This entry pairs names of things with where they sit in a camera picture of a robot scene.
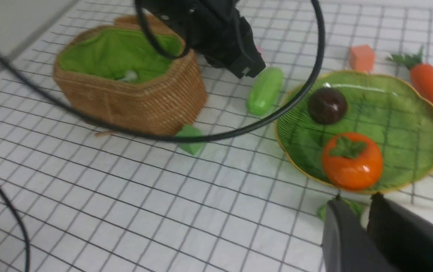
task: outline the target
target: white wall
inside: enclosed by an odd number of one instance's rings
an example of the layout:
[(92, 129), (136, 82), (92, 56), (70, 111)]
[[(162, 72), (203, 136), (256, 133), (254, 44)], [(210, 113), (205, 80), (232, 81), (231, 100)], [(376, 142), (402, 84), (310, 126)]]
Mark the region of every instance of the white wall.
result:
[(24, 42), (75, 0), (0, 0), (0, 51), (16, 54)]

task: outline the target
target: small white object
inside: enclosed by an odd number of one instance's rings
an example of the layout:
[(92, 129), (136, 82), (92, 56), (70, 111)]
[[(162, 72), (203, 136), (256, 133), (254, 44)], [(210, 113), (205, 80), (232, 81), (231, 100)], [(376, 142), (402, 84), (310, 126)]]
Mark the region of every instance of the small white object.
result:
[(119, 79), (121, 82), (130, 82), (138, 79), (138, 74), (134, 71), (128, 70), (126, 71), (125, 77)]

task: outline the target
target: green plate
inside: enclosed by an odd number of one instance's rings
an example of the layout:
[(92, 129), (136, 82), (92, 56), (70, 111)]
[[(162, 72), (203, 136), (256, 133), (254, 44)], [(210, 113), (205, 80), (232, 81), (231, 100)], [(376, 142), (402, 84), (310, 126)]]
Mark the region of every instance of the green plate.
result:
[[(348, 101), (348, 112), (336, 124), (319, 125), (308, 115), (308, 98), (322, 87), (339, 89)], [(374, 140), (384, 158), (381, 179), (360, 193), (397, 190), (433, 171), (433, 105), (396, 77), (355, 71), (323, 76), (275, 126), (289, 160), (304, 174), (330, 186), (322, 170), (322, 149), (334, 135), (349, 131)]]

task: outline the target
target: green basket lining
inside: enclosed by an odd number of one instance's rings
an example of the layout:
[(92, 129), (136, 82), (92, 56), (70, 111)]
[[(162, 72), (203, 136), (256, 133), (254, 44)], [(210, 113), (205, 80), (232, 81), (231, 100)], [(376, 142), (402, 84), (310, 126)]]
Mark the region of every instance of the green basket lining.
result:
[[(159, 44), (170, 54), (177, 55), (182, 44), (175, 36), (156, 35)], [(61, 69), (91, 74), (106, 79), (122, 79), (134, 71), (141, 84), (166, 73), (172, 60), (156, 53), (141, 31), (106, 28), (65, 50), (59, 60)]]

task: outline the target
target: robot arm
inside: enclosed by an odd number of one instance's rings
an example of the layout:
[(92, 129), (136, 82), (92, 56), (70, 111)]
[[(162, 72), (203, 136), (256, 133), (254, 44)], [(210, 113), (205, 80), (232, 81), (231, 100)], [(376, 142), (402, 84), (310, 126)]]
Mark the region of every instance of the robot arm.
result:
[(265, 69), (251, 26), (240, 16), (235, 0), (136, 0), (136, 4), (186, 39), (213, 67), (226, 68), (239, 79)]

